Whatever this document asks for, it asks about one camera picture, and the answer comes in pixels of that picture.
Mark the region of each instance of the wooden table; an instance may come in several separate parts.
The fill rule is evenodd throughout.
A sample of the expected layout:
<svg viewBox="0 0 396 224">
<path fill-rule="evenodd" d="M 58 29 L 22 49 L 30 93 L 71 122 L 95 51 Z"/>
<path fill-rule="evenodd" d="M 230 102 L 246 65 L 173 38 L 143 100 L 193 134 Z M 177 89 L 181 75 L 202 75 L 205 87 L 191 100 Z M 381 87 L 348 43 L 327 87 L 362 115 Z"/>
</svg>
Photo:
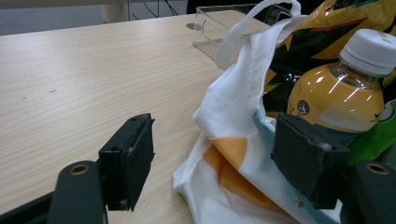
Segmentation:
<svg viewBox="0 0 396 224">
<path fill-rule="evenodd" d="M 0 214 L 54 190 L 58 173 L 151 113 L 156 153 L 133 213 L 110 223 L 192 223 L 172 189 L 199 129 L 191 115 L 221 71 L 192 46 L 194 15 L 0 36 Z"/>
</svg>

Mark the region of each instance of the bottle cap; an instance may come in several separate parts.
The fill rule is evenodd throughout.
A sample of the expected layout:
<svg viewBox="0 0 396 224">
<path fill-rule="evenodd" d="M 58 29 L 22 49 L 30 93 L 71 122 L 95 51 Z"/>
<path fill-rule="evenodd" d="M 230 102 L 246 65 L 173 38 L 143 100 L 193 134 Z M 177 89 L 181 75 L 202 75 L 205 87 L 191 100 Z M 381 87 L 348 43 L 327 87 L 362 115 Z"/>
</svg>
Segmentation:
<svg viewBox="0 0 396 224">
<path fill-rule="evenodd" d="M 339 57 L 367 75 L 387 77 L 396 67 L 396 37 L 376 30 L 358 30 Z"/>
</svg>

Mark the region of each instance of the white plastic bag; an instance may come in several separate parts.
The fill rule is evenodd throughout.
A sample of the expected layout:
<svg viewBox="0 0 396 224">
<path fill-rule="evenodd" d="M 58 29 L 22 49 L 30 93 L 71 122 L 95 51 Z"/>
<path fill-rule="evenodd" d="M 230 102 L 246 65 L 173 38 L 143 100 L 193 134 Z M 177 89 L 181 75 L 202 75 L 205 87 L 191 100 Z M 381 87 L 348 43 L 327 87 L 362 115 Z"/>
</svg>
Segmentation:
<svg viewBox="0 0 396 224">
<path fill-rule="evenodd" d="M 193 118 L 201 128 L 188 159 L 174 172 L 174 189 L 189 203 L 195 223 L 338 223 L 302 202 L 271 160 L 274 119 L 265 117 L 262 93 L 276 46 L 301 23 L 294 0 L 266 0 L 224 37 L 217 54 L 226 68 L 248 22 L 265 7 L 291 3 L 289 20 L 252 35 L 208 88 Z"/>
</svg>

